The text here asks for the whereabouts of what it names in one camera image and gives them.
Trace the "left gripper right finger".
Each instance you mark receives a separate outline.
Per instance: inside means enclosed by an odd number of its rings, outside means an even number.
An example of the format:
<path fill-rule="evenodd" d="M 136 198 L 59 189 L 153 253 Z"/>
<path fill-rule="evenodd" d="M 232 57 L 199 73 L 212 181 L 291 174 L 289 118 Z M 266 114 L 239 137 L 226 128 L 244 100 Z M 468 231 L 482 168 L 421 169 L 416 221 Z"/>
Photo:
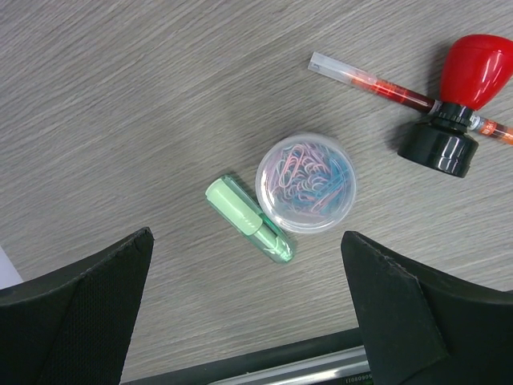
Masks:
<path fill-rule="evenodd" d="M 404 257 L 354 231 L 341 255 L 376 384 L 510 384 L 512 294 Z"/>

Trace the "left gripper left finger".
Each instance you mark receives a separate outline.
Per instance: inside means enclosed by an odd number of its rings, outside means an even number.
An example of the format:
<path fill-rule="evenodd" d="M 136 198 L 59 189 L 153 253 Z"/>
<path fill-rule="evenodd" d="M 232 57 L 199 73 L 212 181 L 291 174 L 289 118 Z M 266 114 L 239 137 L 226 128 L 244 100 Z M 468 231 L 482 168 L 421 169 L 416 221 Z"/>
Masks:
<path fill-rule="evenodd" d="M 3 384 L 118 384 L 151 264 L 148 227 L 1 291 Z"/>

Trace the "red black stamp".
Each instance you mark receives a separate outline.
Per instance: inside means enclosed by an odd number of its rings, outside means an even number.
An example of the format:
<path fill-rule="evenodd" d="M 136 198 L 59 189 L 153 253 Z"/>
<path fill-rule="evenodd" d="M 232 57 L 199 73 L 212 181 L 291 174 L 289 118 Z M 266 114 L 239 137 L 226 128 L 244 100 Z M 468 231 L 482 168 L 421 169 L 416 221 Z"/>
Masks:
<path fill-rule="evenodd" d="M 512 129 L 475 115 L 512 77 L 512 41 L 472 34 L 449 49 L 442 69 L 441 103 L 408 129 L 398 155 L 463 178 L 479 146 L 468 131 L 512 143 Z"/>

